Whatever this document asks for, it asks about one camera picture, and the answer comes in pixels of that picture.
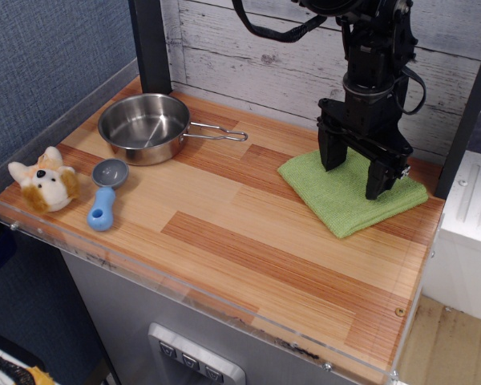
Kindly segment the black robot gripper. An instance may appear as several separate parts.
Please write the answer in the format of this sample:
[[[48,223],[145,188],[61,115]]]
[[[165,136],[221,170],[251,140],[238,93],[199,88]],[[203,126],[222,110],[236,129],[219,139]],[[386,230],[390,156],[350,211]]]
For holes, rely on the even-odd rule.
[[[367,200],[392,189],[395,180],[410,170],[407,158],[413,150],[398,128],[407,91],[407,86],[395,86],[380,98],[347,91],[343,102],[327,98],[318,102],[321,163],[326,171],[335,169],[346,160],[348,147],[371,159]]]

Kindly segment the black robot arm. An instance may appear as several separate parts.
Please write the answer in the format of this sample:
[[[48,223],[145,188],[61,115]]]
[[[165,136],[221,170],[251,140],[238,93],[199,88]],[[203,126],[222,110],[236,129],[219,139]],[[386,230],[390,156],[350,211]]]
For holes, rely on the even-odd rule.
[[[334,17],[342,29],[348,63],[345,99],[323,98],[318,105],[321,162],[331,171],[352,148],[369,160],[366,199],[375,200],[409,172],[413,148],[398,128],[407,113],[410,79],[422,80],[407,66],[417,39],[410,28],[411,1],[302,1],[316,15]]]

